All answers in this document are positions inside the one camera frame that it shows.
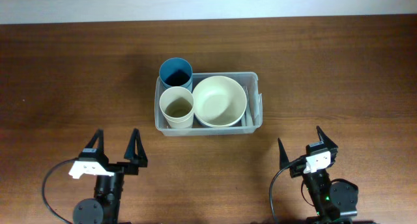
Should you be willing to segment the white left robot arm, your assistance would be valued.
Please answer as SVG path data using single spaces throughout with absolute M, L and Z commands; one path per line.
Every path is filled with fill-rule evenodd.
M 74 207 L 72 219 L 75 224 L 118 222 L 124 177 L 138 175 L 140 168 L 148 166 L 137 128 L 132 132 L 124 159 L 117 163 L 109 162 L 104 153 L 104 131 L 97 130 L 69 171 L 73 179 L 79 179 L 82 175 L 96 177 L 94 196 L 80 201 Z

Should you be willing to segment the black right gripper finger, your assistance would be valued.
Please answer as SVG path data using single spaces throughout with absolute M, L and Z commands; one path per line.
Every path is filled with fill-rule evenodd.
M 338 146 L 335 144 L 335 142 L 333 142 L 324 132 L 323 130 L 320 128 L 320 126 L 316 127 L 317 129 L 317 134 L 319 136 L 319 139 L 323 142 L 323 144 L 325 145 L 325 147 L 328 150 L 337 150 Z
M 278 138 L 278 146 L 280 152 L 280 169 L 284 169 L 289 165 L 289 159 L 280 138 Z

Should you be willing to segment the white plastic fork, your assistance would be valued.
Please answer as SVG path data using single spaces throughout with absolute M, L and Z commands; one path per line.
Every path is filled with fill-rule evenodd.
M 244 92 L 246 94 L 246 111 L 245 111 L 245 118 L 246 118 L 246 125 L 247 126 L 253 126 L 253 119 L 252 119 L 252 112 L 250 109 L 250 99 L 249 99 L 249 93 L 247 86 L 243 85 L 242 88 L 244 89 Z

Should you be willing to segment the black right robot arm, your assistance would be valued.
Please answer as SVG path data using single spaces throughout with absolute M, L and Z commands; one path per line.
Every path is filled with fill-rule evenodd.
M 306 154 L 289 161 L 283 143 L 278 139 L 280 170 L 274 175 L 269 187 L 270 206 L 273 207 L 272 190 L 276 179 L 285 170 L 291 178 L 301 176 L 302 188 L 307 188 L 317 215 L 308 217 L 307 223 L 352 223 L 358 215 L 358 186 L 348 180 L 331 180 L 327 169 L 336 162 L 338 146 L 320 127 L 319 141 L 306 146 Z

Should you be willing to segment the cream bowl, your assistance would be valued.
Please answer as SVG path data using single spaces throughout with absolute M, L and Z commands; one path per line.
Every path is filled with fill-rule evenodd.
M 242 119 L 243 116 L 239 116 L 239 118 L 230 117 L 230 116 L 218 116 L 213 119 L 202 119 L 199 118 L 197 115 L 195 116 L 196 121 L 200 123 L 203 127 L 209 128 L 224 128 L 224 127 L 233 127 L 237 125 Z
M 226 76 L 211 76 L 194 88 L 195 115 L 202 119 L 218 116 L 239 118 L 246 111 L 246 94 L 242 85 Z

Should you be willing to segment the white plastic spoon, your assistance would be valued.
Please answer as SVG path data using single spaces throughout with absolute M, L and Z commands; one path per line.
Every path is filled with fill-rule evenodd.
M 245 115 L 243 115 L 242 118 L 241 118 L 241 124 L 242 124 L 242 126 L 247 126 Z

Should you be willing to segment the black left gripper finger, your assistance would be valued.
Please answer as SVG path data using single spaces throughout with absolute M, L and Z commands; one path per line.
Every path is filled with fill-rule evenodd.
M 97 129 L 92 139 L 83 149 L 86 152 L 103 152 L 104 151 L 104 131 Z
M 129 140 L 124 159 L 129 160 L 132 165 L 138 167 L 147 167 L 148 159 L 141 142 L 140 132 L 134 128 Z

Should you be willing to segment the cream cup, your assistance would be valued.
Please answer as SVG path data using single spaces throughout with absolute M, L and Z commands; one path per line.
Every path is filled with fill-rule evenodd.
M 190 117 L 186 120 L 178 121 L 178 122 L 172 121 L 172 120 L 169 120 L 169 119 L 167 119 L 166 121 L 167 121 L 170 128 L 183 129 L 183 128 L 191 128 L 192 125 L 193 125 L 194 118 Z
M 184 87 L 171 87 L 160 96 L 159 108 L 166 120 L 183 121 L 194 117 L 194 97 Z

